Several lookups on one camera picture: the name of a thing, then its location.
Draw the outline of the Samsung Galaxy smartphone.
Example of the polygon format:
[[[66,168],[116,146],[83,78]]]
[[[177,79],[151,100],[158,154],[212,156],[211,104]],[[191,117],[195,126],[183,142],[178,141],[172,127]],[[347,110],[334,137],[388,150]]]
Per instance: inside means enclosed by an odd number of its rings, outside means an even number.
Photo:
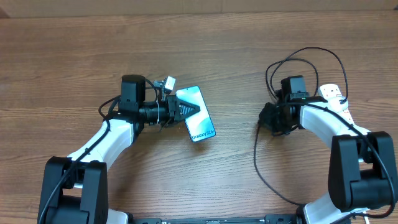
[[[191,140],[198,142],[216,136],[215,127],[210,118],[200,87],[191,86],[182,88],[177,90],[175,94],[178,99],[200,107],[200,112],[185,119]]]

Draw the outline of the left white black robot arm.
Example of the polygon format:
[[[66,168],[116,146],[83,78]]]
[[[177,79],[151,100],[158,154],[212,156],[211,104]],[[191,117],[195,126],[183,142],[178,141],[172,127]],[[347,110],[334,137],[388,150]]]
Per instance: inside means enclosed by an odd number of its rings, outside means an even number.
[[[100,130],[67,157],[51,157],[44,170],[38,223],[132,223],[109,208],[108,170],[134,144],[146,124],[167,127],[200,112],[198,105],[171,95],[175,80],[151,82],[124,75],[120,95],[108,100]]]

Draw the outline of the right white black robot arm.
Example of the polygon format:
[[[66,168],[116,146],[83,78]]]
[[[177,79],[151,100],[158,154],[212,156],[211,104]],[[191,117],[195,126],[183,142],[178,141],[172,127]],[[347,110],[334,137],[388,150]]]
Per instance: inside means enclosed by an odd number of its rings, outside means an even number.
[[[294,215],[266,215],[266,223],[350,223],[371,217],[368,210],[397,203],[397,166],[394,144],[384,131],[372,132],[354,123],[348,100],[338,85],[318,87],[314,96],[302,76],[281,81],[276,103],[266,103],[259,125],[273,136],[306,129],[330,148],[328,191],[310,203],[298,205]]]

